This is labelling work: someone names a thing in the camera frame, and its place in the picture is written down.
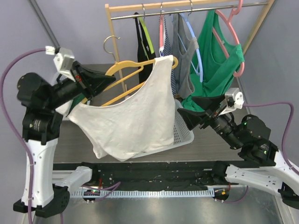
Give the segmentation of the lime green hanger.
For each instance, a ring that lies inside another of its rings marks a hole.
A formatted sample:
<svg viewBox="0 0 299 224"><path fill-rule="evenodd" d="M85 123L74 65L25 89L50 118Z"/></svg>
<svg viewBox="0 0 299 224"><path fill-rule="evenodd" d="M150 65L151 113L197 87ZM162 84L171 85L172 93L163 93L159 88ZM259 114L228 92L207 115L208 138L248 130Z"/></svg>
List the lime green hanger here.
<svg viewBox="0 0 299 224"><path fill-rule="evenodd" d="M138 43L137 59L146 58L150 60L155 58L155 50L143 17L135 18L135 27Z"/></svg>

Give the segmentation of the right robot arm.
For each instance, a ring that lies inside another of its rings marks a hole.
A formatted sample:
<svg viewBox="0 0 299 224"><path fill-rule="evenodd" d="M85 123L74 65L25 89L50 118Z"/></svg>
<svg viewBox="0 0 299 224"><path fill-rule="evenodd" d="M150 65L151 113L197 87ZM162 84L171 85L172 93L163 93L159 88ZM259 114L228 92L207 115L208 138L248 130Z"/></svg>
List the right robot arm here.
<svg viewBox="0 0 299 224"><path fill-rule="evenodd" d="M245 103L243 94L226 93L217 97L193 97L192 100L203 111L195 112L179 108L189 130L211 127L238 156L258 168L268 171L261 175L247 171L224 161L215 162L211 179L216 184L237 183L251 186L275 196L294 209L299 207L299 171L283 149L270 141L271 130L257 116L248 114L237 125L232 114Z"/></svg>

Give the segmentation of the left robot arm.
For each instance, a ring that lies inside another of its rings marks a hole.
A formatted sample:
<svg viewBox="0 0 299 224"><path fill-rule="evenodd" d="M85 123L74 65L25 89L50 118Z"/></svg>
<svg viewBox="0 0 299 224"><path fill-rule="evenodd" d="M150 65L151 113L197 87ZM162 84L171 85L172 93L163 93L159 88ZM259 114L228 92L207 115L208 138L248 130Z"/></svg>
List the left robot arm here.
<svg viewBox="0 0 299 224"><path fill-rule="evenodd" d="M79 95L87 99L102 93L116 78L94 71L74 62L70 69L72 79L55 85L34 72L22 76L18 83L17 99L26 107L22 121L22 138L28 147L28 168L22 198L13 205L14 211L49 218L62 213L70 196L82 185L95 186L100 179L97 168L81 163L61 182L52 182L53 160L63 116L58 107Z"/></svg>

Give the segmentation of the black tank top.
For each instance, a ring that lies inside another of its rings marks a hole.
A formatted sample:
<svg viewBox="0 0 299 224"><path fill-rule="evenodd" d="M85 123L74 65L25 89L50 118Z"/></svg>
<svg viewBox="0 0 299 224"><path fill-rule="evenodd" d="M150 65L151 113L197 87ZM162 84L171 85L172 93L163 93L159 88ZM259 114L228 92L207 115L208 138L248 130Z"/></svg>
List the black tank top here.
<svg viewBox="0 0 299 224"><path fill-rule="evenodd" d="M156 58L154 47L146 27L145 21L142 17L135 18L135 27L137 34L137 61L144 62ZM145 82L152 72L153 64L145 65L143 70L139 72L139 83Z"/></svg>

